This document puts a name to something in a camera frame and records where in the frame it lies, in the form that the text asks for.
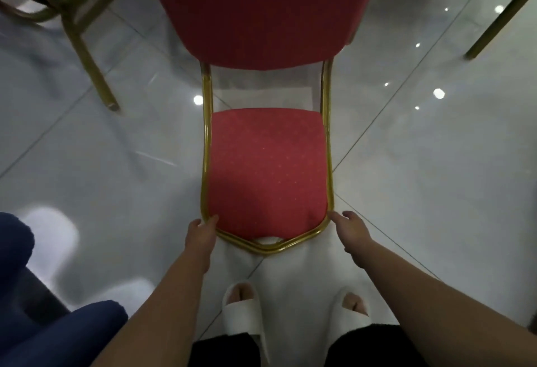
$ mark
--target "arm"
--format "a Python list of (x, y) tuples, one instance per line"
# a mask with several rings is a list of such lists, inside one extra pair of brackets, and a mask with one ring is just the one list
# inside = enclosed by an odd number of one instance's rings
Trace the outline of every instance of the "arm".
[(537, 364), (537, 337), (373, 241), (353, 212), (331, 212), (354, 262), (365, 269), (416, 349), (431, 365)]
[(203, 226), (201, 220), (190, 223), (183, 253), (92, 367), (186, 367), (217, 221), (214, 216)]

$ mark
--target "black pants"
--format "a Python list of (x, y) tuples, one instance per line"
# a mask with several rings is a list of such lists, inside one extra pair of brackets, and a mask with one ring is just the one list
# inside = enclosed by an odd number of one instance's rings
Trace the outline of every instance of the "black pants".
[[(259, 349), (249, 334), (219, 336), (194, 343), (189, 367), (259, 367)], [(372, 324), (341, 336), (330, 346), (324, 367), (427, 363), (400, 328)]]

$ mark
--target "red fabric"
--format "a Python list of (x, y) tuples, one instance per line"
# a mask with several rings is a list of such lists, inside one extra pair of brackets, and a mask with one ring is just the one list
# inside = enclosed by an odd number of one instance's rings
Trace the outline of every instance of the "red fabric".
[(245, 239), (290, 239), (326, 215), (326, 138), (320, 113), (248, 108), (216, 112), (209, 213)]
[(209, 64), (271, 70), (332, 58), (368, 0), (161, 0), (193, 56)]

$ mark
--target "glossy gray tile floor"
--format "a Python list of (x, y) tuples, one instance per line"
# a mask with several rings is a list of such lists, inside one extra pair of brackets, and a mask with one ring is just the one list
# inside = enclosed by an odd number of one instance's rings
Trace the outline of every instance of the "glossy gray tile floor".
[[(462, 58), (509, 1), (372, 0), (335, 59), (332, 160), (338, 210), (527, 324), (537, 309), (537, 0), (479, 58)], [(120, 115), (101, 105), (57, 22), (0, 15), (0, 210), (32, 226), (30, 269), (69, 308), (115, 299), (132, 314), (199, 216), (199, 65), (158, 0), (117, 0), (85, 39)], [(317, 109), (319, 73), (214, 69), (215, 108)], [(322, 364), (343, 285), (368, 286), (377, 321), (396, 323), (332, 226), (263, 261), (218, 241), (212, 264), (197, 337), (223, 332), (221, 296), (250, 278), (275, 365)]]

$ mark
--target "white sandal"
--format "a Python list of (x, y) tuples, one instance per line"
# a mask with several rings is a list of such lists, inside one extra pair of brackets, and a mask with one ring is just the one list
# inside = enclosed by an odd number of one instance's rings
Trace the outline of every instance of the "white sandal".
[[(253, 299), (227, 304), (233, 288), (238, 284), (250, 285), (253, 290)], [(259, 336), (265, 359), (269, 360), (265, 342), (265, 330), (263, 329), (263, 317), (261, 315), (261, 303), (257, 290), (250, 282), (236, 282), (226, 290), (222, 298), (222, 316), (226, 335), (233, 336), (248, 333), (250, 336)]]
[(326, 348), (327, 351), (328, 348), (330, 348), (330, 346), (344, 334), (348, 333), (349, 331), (367, 327), (372, 323), (369, 316), (343, 307), (343, 299), (345, 296), (348, 293), (354, 293), (355, 295), (361, 297), (362, 301), (364, 302), (364, 307), (369, 313), (369, 306), (367, 306), (366, 299), (358, 293), (355, 293), (355, 290), (356, 289), (346, 286), (345, 288), (342, 288), (336, 295), (335, 302), (332, 305), (332, 313), (330, 315), (328, 346)]

